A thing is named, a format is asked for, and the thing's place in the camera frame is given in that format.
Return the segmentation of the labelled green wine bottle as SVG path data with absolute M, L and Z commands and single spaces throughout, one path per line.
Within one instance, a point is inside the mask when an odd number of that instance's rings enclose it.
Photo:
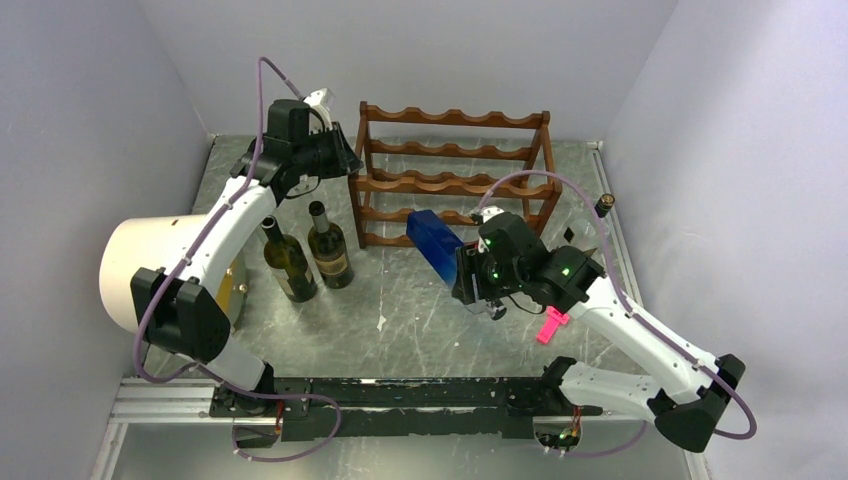
M 319 274 L 330 289 L 343 289 L 354 279 L 342 229 L 327 217 L 325 205 L 318 200 L 308 206 L 313 226 L 307 242 Z

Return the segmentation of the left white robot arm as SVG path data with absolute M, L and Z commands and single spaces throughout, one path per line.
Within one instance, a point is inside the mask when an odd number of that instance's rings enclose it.
M 274 101 L 195 238 L 168 247 L 165 266 L 141 267 L 133 274 L 130 293 L 138 323 L 133 362 L 139 376 L 157 380 L 143 367 L 140 348 L 148 343 L 188 359 L 236 392 L 249 414 L 273 409 L 279 396 L 272 367 L 232 338 L 215 295 L 254 230 L 303 177 L 346 177 L 362 167 L 330 116 L 330 102 L 328 89 L 302 100 Z

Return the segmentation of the blue square glass bottle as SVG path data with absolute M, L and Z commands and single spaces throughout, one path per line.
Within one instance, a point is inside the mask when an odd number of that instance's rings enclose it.
M 448 288 L 457 280 L 456 251 L 464 245 L 432 210 L 413 211 L 407 217 L 406 235 Z

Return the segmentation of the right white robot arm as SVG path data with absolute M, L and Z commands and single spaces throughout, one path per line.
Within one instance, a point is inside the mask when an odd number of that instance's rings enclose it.
M 686 341 L 636 304 L 582 250 L 548 249 L 525 220 L 499 207 L 473 213 L 479 238 L 457 249 L 453 295 L 464 304 L 523 293 L 600 333 L 642 369 L 625 374 L 559 357 L 539 391 L 550 413 L 600 407 L 654 425 L 674 445 L 706 450 L 742 379 L 737 356 L 716 356 Z

